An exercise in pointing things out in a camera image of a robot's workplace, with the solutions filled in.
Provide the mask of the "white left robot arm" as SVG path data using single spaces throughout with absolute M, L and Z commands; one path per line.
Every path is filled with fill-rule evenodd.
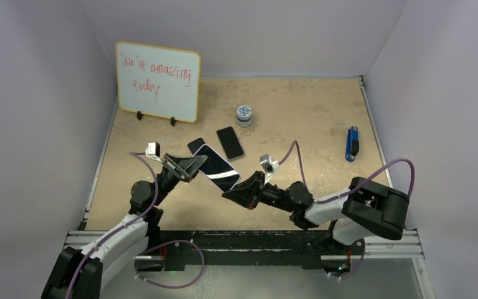
M 138 254 L 152 255 L 161 247 L 158 205 L 181 181 L 191 182 L 207 156 L 148 158 L 162 165 L 152 181 L 131 187 L 130 209 L 121 222 L 87 245 L 61 251 L 42 291 L 42 298 L 99 298 L 108 282 Z

